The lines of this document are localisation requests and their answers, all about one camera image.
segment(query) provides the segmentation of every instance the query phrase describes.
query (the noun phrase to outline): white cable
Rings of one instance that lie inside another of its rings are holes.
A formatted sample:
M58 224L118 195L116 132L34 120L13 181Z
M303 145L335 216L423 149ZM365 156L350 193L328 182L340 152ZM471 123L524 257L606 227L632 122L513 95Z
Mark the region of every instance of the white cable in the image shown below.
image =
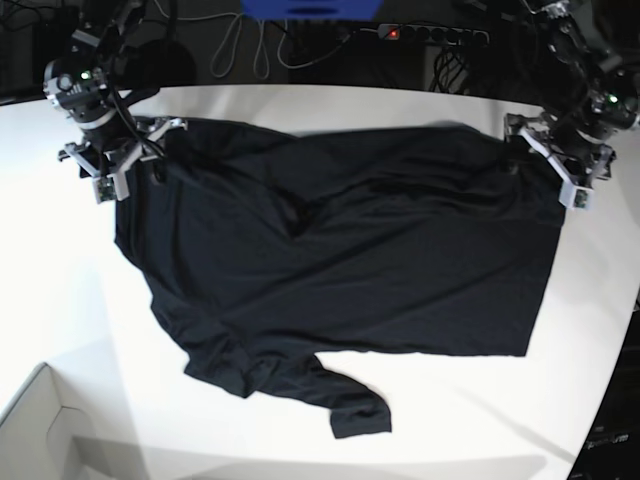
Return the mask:
M160 15L162 15L166 19L169 19L169 14L164 11L164 9L162 8L162 5L160 5L160 1L153 0L153 3L155 3L156 7L158 8ZM231 23L229 24L229 27L227 28L227 32L224 35L224 39L222 40L222 43L220 44L218 49L214 52L213 56L211 57L211 61L209 62L209 72L211 73L212 76L214 76L217 79L225 78L227 75L231 73L231 70L233 70L233 67L236 62L238 44L240 43L240 36L242 33L242 19L245 16L246 15L244 13L226 12L226 13L217 13L213 15L205 15L202 17L178 17L178 20L181 22L200 22L203 20L216 20L219 18L229 18L229 17L233 18L231 20ZM269 55L267 53L267 46L265 42L265 30L266 30L265 21L258 20L257 23L258 23L260 39L258 40L258 47L256 49L256 54L253 58L253 74L258 80L265 81L271 75L271 63L269 62ZM216 66L219 63L220 55L223 53L224 49L228 45L229 39L232 37L232 35L233 35L233 42L231 45L231 58L229 59L229 64L227 65L227 68L225 68L223 71L216 71ZM263 73L260 73L260 68L259 68L260 57L263 57L263 63L264 63Z
M266 80L271 75L271 62L269 62L269 53L267 52L267 44L265 42L265 21L258 20L258 28L260 29L260 41L258 42L258 49L256 50L256 56L253 57L253 74L258 80ZM260 62L260 56L262 55L264 62L264 75L258 73Z
M166 19L169 19L169 14L165 12L164 9L162 8L162 5L160 5L160 0L153 0L153 3L155 3L156 7L158 7L158 11L160 12L160 15L162 15ZM213 15L206 15L204 17L178 17L178 20L180 22L201 22L202 20L215 20L216 18L224 18L224 17L231 17L231 16L235 17L237 15L241 15L241 14L234 13L234 12L216 13Z
M289 27L289 22L287 20L284 21L284 29L288 30ZM307 63L302 63L300 65L289 65L287 62L285 62L282 59L282 46L284 45L284 41L287 38L287 34L283 33L282 34L282 38L280 39L280 43L278 44L278 62L280 62L280 65L282 65L284 68L288 69L288 70L301 70L303 68L308 68L312 65L316 65L320 62L325 61L327 58L332 57L333 55L335 55L338 50L340 50L345 43L347 43L349 40L351 40L351 35L349 35L346 39L344 39L342 41L342 43L340 45L338 45L336 48L334 48L333 50L331 50L329 53L327 53L326 55L323 55L322 57L316 58L315 60L311 60L310 62Z
M225 33L220 46L211 57L211 61L209 62L209 72L211 72L211 75L213 75L215 78L220 79L229 75L236 63L236 53L238 52L238 43L240 42L240 34L242 33L242 17L244 17L244 14L236 14L235 18L231 20L229 28L227 29L227 33ZM233 28L236 24L238 24L238 27L236 28L236 35L233 39L233 45L231 47L231 58L229 59L229 65L227 65L227 68L225 68L222 72L217 72L216 65L218 64L220 54L227 46L227 42L229 41L229 38L231 37L231 34L233 32Z

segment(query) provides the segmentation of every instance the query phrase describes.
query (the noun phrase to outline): t-shirt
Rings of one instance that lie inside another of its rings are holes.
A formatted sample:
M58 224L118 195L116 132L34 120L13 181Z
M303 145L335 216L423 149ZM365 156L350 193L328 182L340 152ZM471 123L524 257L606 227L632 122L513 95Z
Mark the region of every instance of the t-shirt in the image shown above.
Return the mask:
M318 352L526 354L564 221L544 159L468 127L192 120L166 141L128 173L116 241L188 375L328 408L342 438L391 414Z

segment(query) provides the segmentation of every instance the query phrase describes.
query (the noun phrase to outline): shirt sleeve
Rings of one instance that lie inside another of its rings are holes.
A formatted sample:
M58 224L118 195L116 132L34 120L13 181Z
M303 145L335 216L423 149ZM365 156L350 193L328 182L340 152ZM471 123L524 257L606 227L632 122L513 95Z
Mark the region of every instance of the shirt sleeve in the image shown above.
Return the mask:
M281 364L258 390L330 409L336 438L391 431L385 401L354 379L325 370L315 355L288 367Z

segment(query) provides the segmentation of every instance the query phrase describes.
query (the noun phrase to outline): black equipment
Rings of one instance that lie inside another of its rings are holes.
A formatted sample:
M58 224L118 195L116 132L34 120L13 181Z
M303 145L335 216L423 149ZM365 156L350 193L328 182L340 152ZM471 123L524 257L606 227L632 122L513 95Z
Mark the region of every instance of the black equipment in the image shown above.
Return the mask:
M91 2L100 4L100 10L82 17L67 55L46 69L47 98L85 134L81 145L66 145L60 158L72 157L83 176L93 178L99 202L126 198L125 172L138 160L161 161L164 150L158 142L166 131L186 128L186 122L177 118L136 123L128 107L154 95L158 88L134 90L123 99L116 87L118 68L129 53L125 39L144 18L146 3ZM593 182L610 177L616 157L606 142L619 130L640 127L633 68L640 60L639 27L628 20L640 16L639 8L627 0L522 3L523 16L515 21L531 20L536 46L547 50L556 65L548 74L543 72L542 79L520 68L525 80L540 91L544 112L536 118L507 115L505 138L514 143L526 140L549 161L563 179L563 205L588 209ZM177 0L169 5L167 40L178 19ZM401 24L397 31L400 35Z

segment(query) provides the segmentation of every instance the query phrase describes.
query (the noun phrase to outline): power strip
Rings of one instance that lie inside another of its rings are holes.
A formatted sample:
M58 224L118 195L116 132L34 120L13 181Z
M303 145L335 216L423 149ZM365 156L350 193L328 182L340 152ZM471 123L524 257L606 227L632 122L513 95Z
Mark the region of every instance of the power strip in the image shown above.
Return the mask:
M439 46L487 47L491 44L491 35L485 30L397 23L380 24L378 37L394 42Z

